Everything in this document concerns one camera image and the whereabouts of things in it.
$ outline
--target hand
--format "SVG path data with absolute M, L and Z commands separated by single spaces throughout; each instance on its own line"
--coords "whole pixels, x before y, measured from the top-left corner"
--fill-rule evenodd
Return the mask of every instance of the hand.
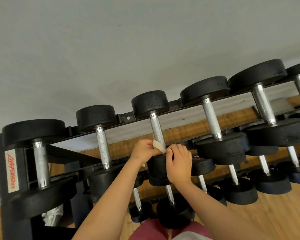
M 191 183 L 191 165 L 192 154 L 186 146 L 172 144 L 167 148 L 167 176 L 176 187 L 182 183 Z
M 162 154 L 158 148 L 153 147 L 152 140 L 139 140 L 133 148 L 129 160 L 135 160 L 140 164 L 140 167 L 145 164 L 152 156 Z

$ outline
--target pink shorts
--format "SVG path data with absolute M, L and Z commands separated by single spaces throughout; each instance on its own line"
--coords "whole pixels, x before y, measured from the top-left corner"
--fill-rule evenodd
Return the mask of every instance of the pink shorts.
M 182 229 L 172 229 L 172 239 L 182 232 L 195 232 L 212 238 L 207 228 L 196 221 L 191 221 Z M 148 219 L 134 231 L 129 240 L 166 240 L 168 237 L 167 229 L 160 224 L 158 219 Z

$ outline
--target person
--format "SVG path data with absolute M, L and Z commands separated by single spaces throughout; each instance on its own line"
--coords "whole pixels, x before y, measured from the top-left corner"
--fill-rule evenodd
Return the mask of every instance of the person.
M 162 152 L 153 147 L 151 140 L 139 140 L 121 172 L 93 207 L 78 228 L 73 240 L 117 240 L 120 238 L 124 218 L 134 182 L 140 167 L 152 156 Z M 269 236 L 251 222 L 213 199 L 191 181 L 192 155 L 180 144 L 172 144 L 166 151 L 167 176 L 189 202 L 201 222 L 191 222 L 184 229 L 173 230 L 175 240 L 267 240 Z M 148 219 L 130 236 L 131 240 L 168 239 L 167 229 L 157 219 Z

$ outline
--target white label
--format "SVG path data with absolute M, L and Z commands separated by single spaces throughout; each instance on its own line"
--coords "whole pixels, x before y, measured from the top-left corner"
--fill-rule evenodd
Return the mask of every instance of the white label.
M 6 156 L 8 193 L 11 193 L 19 190 L 16 151 L 14 149 L 6 151 L 5 156 Z

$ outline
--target white wipe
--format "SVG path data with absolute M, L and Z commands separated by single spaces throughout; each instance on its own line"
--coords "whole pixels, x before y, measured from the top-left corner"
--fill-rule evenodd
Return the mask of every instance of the white wipe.
M 164 149 L 164 146 L 159 141 L 153 140 L 153 147 L 159 149 L 162 153 L 166 153 L 166 149 Z

